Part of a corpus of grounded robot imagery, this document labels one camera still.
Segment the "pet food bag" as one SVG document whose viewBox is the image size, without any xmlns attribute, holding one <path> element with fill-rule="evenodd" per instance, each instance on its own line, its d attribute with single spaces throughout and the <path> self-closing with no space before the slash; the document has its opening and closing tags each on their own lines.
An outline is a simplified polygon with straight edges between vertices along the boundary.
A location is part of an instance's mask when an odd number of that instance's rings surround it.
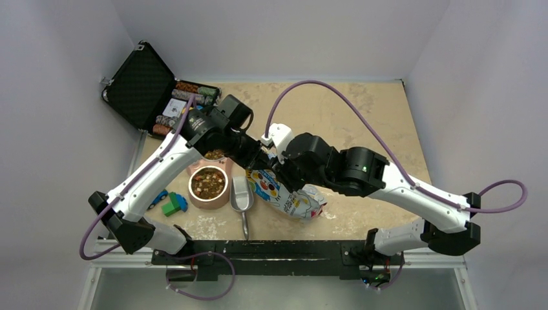
<svg viewBox="0 0 548 310">
<path fill-rule="evenodd" d="M 286 216 L 309 221 L 322 213 L 328 203 L 321 192 L 312 185 L 291 192 L 270 170 L 247 170 L 246 178 L 251 190 L 275 210 Z"/>
</svg>

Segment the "metal food scoop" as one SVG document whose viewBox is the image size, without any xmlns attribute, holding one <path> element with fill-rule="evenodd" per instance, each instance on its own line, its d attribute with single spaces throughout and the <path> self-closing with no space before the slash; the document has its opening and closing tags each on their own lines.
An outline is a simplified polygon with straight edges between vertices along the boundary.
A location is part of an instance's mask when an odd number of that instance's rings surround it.
<svg viewBox="0 0 548 310">
<path fill-rule="evenodd" d="M 240 213 L 242 217 L 242 231 L 245 240 L 249 240 L 249 225 L 247 211 L 254 204 L 253 191 L 245 176 L 234 176 L 231 181 L 231 189 L 229 195 L 231 208 Z"/>
</svg>

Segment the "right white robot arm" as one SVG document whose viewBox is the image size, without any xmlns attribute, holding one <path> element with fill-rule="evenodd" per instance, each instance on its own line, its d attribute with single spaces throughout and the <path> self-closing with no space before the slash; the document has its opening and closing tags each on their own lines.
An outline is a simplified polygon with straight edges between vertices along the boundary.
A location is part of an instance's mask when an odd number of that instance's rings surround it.
<svg viewBox="0 0 548 310">
<path fill-rule="evenodd" d="M 268 138 L 277 153 L 273 170 L 288 189 L 326 187 L 344 196 L 388 202 L 419 217 L 400 227 L 369 230 L 363 245 L 369 262 L 423 247 L 461 256 L 481 243 L 481 228 L 467 211 L 480 205 L 476 193 L 459 196 L 406 178 L 395 163 L 364 147 L 338 151 L 307 132 L 271 133 Z"/>
</svg>

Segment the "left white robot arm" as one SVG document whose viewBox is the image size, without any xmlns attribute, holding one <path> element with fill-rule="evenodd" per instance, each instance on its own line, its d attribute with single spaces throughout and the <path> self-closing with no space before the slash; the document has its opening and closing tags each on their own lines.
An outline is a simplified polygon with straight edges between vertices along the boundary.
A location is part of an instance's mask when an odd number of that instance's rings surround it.
<svg viewBox="0 0 548 310">
<path fill-rule="evenodd" d="M 252 121 L 252 109 L 232 95 L 214 107 L 186 107 L 176 129 L 125 181 L 108 193 L 90 195 L 88 203 L 97 217 L 81 240 L 80 256 L 101 257 L 86 255 L 84 247 L 93 228 L 102 223 L 117 241 L 113 249 L 133 254 L 148 247 L 167 253 L 176 264 L 187 263 L 193 255 L 190 236 L 181 228 L 146 219 L 146 210 L 162 189 L 209 151 L 221 150 L 244 169 L 266 168 L 269 158 L 262 143 L 246 133 Z"/>
</svg>

